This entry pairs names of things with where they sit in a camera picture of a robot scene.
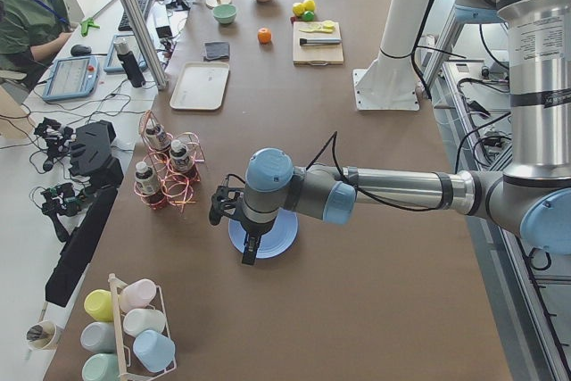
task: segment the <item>mug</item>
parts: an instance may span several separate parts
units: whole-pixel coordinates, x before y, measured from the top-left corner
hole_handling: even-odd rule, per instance
[[[83,308],[95,321],[113,321],[111,292],[97,289],[91,292],[83,302]]]
[[[150,372],[161,372],[175,359],[175,343],[154,330],[146,330],[135,338],[133,353]]]
[[[123,320],[123,330],[127,335],[137,336],[144,330],[161,333],[167,324],[167,318],[159,310],[135,308],[127,313]]]
[[[83,348],[89,352],[115,352],[115,328],[112,323],[94,321],[87,325],[79,339]]]
[[[119,361],[117,354],[98,353],[91,356],[81,370],[83,381],[117,381]]]
[[[157,285],[143,278],[125,287],[119,295],[119,307],[127,313],[134,308],[146,307],[157,295]]]
[[[38,333],[38,339],[28,341],[30,350],[53,350],[57,347],[63,327],[57,326],[50,320],[40,321],[34,327],[40,327],[41,333]]]

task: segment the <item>pink cup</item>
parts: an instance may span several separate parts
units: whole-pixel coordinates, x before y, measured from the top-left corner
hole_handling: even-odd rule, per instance
[[[119,306],[123,312],[146,307],[157,295],[157,285],[143,278],[125,287],[119,295]]]

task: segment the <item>gray cloth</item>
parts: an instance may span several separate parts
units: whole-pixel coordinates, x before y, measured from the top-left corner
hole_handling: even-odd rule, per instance
[[[207,62],[220,58],[230,58],[230,44],[228,42],[206,42],[204,48],[206,49],[204,60]]]

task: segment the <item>black thermos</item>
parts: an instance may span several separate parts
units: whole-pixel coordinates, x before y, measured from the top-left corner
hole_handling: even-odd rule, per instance
[[[135,88],[142,87],[145,84],[145,77],[139,68],[139,63],[133,55],[133,51],[129,49],[127,42],[124,40],[116,40],[114,44],[117,58],[121,62],[125,73],[127,73],[127,78],[131,85]]]

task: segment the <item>blue plate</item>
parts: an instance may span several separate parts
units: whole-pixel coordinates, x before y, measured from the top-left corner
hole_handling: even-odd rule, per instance
[[[285,252],[294,242],[295,236],[297,236],[297,227],[297,214],[293,211],[279,209],[274,227],[268,234],[261,237],[256,258],[273,258]],[[246,231],[244,231],[240,222],[231,219],[228,223],[228,233],[230,234],[230,241],[232,241],[234,247],[238,249],[240,253],[243,253]]]

